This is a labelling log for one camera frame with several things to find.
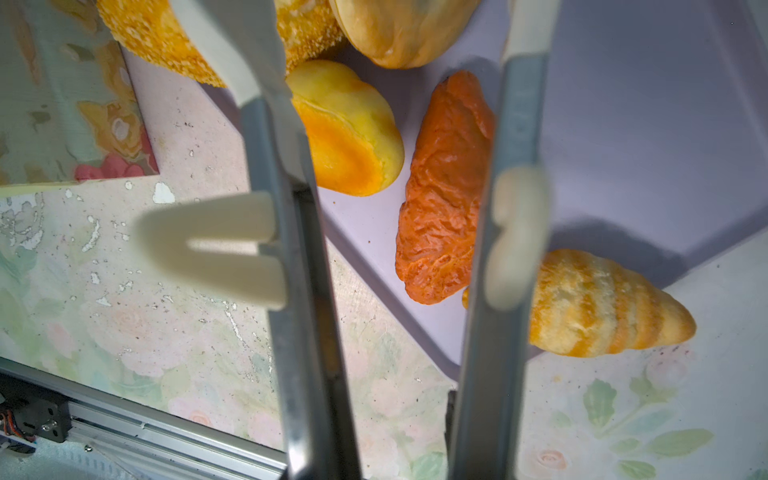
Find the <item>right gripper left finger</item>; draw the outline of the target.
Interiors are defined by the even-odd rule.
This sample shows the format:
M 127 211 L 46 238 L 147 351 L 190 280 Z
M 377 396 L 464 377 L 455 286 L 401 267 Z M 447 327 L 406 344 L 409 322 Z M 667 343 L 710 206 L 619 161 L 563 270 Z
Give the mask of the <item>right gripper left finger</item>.
M 308 137 L 270 1 L 171 10 L 239 111 L 250 191 L 148 212 L 135 240 L 171 277 L 266 309 L 287 475 L 362 475 Z

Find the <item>white green paper bag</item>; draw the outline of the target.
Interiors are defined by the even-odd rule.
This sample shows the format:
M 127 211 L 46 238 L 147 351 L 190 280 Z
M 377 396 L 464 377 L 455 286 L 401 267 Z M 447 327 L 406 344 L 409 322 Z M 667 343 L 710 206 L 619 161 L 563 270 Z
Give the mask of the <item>white green paper bag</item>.
M 2 196 L 158 172 L 122 49 L 96 3 L 2 2 Z

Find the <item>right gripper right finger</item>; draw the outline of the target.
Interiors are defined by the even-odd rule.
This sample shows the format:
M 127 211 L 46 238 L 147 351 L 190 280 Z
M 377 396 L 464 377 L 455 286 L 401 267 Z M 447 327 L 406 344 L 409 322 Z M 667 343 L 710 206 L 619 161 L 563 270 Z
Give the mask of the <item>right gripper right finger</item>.
M 511 479 L 528 328 L 549 243 L 552 193 L 539 154 L 558 1 L 511 1 L 502 89 L 472 267 L 448 455 L 451 479 Z

